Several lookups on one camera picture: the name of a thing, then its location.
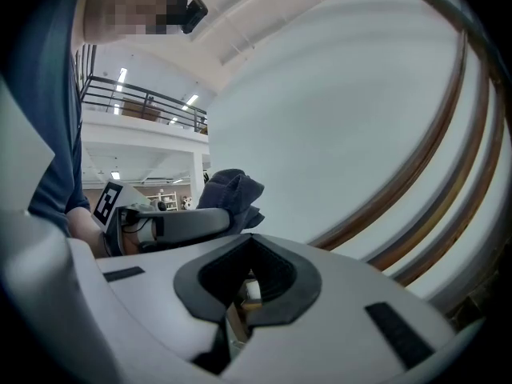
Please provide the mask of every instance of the railing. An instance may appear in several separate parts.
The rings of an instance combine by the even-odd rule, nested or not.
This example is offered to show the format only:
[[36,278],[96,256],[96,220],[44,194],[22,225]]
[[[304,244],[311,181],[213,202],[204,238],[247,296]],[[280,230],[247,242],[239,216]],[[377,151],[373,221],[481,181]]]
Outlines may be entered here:
[[96,46],[84,46],[75,55],[75,76],[83,105],[96,111],[188,126],[194,132],[208,133],[206,111],[140,86],[95,76],[95,58]]

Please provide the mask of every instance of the wooden slat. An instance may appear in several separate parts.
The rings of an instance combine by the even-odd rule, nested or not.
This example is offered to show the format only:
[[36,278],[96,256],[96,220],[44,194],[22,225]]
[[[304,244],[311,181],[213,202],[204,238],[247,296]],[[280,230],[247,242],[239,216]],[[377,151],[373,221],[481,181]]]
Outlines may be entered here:
[[453,117],[466,69],[467,38],[463,31],[458,41],[458,53],[450,81],[435,119],[416,150],[400,171],[366,204],[346,220],[313,240],[310,244],[332,250],[367,228],[380,218],[412,186],[423,172],[444,137]]
[[422,276],[452,247],[462,232],[470,224],[482,200],[486,196],[490,182],[494,176],[499,154],[502,147],[505,115],[505,95],[502,86],[496,86],[496,107],[494,109],[494,123],[491,131],[492,143],[486,155],[482,172],[470,191],[466,203],[452,219],[446,230],[427,247],[412,263],[401,269],[393,279],[407,286]]
[[448,181],[426,212],[399,239],[392,242],[379,254],[368,261],[379,270],[384,270],[412,251],[421,240],[439,223],[460,192],[478,153],[486,126],[489,108],[489,67],[484,59],[480,61],[479,88],[476,115],[473,118],[470,135],[468,135],[463,152],[455,165]]

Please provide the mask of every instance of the person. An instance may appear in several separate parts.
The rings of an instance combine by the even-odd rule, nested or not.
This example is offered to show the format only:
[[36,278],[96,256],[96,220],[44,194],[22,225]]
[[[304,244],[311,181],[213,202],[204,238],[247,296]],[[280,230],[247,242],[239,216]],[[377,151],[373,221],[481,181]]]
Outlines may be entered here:
[[[128,34],[175,34],[168,26],[186,0],[42,0],[2,60],[2,73],[21,110],[55,153],[29,212],[86,242],[95,257],[108,255],[104,237],[82,191],[81,104],[72,56],[85,43],[103,44]],[[137,253],[136,234],[123,239]]]

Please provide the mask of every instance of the forearm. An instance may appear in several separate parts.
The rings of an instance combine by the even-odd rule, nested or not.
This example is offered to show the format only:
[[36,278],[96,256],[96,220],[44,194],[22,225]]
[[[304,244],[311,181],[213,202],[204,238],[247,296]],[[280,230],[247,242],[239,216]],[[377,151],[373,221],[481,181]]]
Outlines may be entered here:
[[96,258],[107,257],[103,232],[82,207],[74,208],[66,214],[71,236],[87,243]]

